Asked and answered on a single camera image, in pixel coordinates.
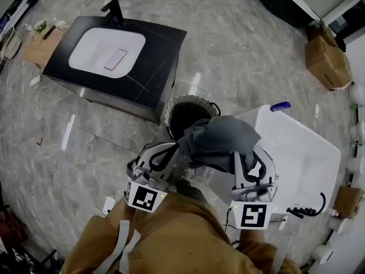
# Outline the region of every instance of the gray cloth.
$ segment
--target gray cloth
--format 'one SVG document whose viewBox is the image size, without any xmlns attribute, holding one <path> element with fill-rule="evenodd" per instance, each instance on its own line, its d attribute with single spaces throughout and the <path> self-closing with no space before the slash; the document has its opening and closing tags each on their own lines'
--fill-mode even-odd
<svg viewBox="0 0 365 274">
<path fill-rule="evenodd" d="M 188 156 L 189 167 L 209 166 L 234 174 L 234 156 L 241 155 L 242 168 L 249 172 L 256 165 L 253 148 L 261 139 L 249 124 L 233 116 L 201 119 L 184 130 L 178 144 L 180 154 Z"/>
</svg>

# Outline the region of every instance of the marble floor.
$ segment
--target marble floor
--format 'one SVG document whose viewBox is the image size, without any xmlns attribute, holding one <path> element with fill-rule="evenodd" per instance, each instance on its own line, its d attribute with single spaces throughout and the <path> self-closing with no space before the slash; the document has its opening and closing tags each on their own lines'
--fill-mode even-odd
<svg viewBox="0 0 365 274">
<path fill-rule="evenodd" d="M 182 45 L 174 95 L 196 94 L 216 102 L 224 115 L 287 100 L 290 116 L 341 150 L 337 186 L 352 153 L 348 92 L 327 91 L 306 69 L 305 33 L 270 14 L 259 0 L 119 0 L 126 18 L 160 23 L 188 32 Z M 104 15 L 103 0 L 39 0 L 18 26 L 54 18 Z M 90 103 L 45 78 L 17 55 L 0 73 L 0 181 L 5 201 L 27 224 L 42 248 L 70 253 L 94 206 L 125 188 L 125 165 L 142 146 L 168 140 L 163 126 Z M 320 107 L 318 120 L 313 117 Z M 75 115 L 68 146 L 63 134 Z M 37 145 L 43 138 L 41 146 Z M 208 170 L 193 184 L 203 190 L 222 219 L 228 206 L 206 185 Z M 288 254 L 306 262 L 329 232 L 327 214 L 292 218 L 285 230 L 272 223 L 266 240 L 289 243 Z M 234 239 L 238 231 L 231 232 Z"/>
</svg>

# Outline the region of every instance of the white sink basin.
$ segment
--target white sink basin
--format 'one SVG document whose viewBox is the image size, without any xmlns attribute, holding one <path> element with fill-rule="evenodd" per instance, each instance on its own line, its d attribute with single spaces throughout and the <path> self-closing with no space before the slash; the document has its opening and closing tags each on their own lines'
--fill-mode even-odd
<svg viewBox="0 0 365 274">
<path fill-rule="evenodd" d="M 98 27 L 89 29 L 72 51 L 68 64 L 74 69 L 110 78 L 120 78 L 132 70 L 145 41 L 143 35 L 129 31 Z M 114 70 L 104 68 L 118 49 L 127 51 L 126 55 Z"/>
<path fill-rule="evenodd" d="M 331 199 L 340 163 L 340 151 L 317 133 L 283 112 L 271 112 L 265 105 L 237 117 L 249 123 L 261 135 L 258 146 L 273 159 L 279 179 L 275 181 L 278 191 L 274 198 L 275 213 L 286 213 L 288 207 L 304 207 L 320 210 L 326 197 Z M 233 176 L 214 171 L 209 182 L 228 182 L 231 188 Z M 224 201 L 217 187 L 211 188 Z"/>
</svg>

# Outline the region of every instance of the smartphone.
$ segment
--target smartphone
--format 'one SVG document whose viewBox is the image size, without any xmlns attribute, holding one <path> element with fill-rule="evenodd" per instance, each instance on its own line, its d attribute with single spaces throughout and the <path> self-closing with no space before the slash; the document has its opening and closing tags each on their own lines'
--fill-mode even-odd
<svg viewBox="0 0 365 274">
<path fill-rule="evenodd" d="M 114 55 L 109 59 L 109 61 L 104 65 L 105 69 L 110 71 L 114 70 L 114 68 L 119 64 L 119 62 L 124 58 L 127 51 L 118 49 L 114 53 Z"/>
</svg>

